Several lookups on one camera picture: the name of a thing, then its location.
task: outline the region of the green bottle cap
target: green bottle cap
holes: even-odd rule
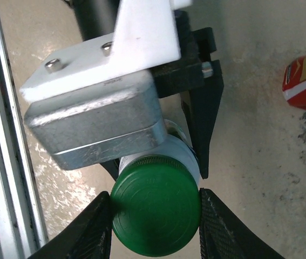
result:
[[[126,167],[111,201],[114,233],[140,255],[166,256],[180,250],[200,223],[197,184],[182,163],[167,156],[146,156]]]

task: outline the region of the metal rail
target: metal rail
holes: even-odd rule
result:
[[[0,258],[27,258],[47,242],[0,24]]]

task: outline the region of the concrete floor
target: concrete floor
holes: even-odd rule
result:
[[[188,11],[194,29],[213,27],[226,87],[201,185],[284,257],[306,258],[306,114],[281,92],[285,67],[306,54],[306,0],[198,0]],[[0,16],[17,89],[52,51],[81,41],[62,0],[0,0]],[[185,127],[178,97],[162,106]],[[53,238],[113,180],[100,166],[61,171],[27,135]],[[169,258],[199,255],[196,236]],[[113,236],[111,258],[142,257]]]

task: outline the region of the bottle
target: bottle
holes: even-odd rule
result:
[[[116,236],[130,250],[153,257],[183,248],[201,215],[197,158],[182,129],[165,124],[164,143],[121,158],[111,193]]]

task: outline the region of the black cylinder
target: black cylinder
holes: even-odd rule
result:
[[[74,0],[73,8],[83,40],[114,32],[120,0]]]

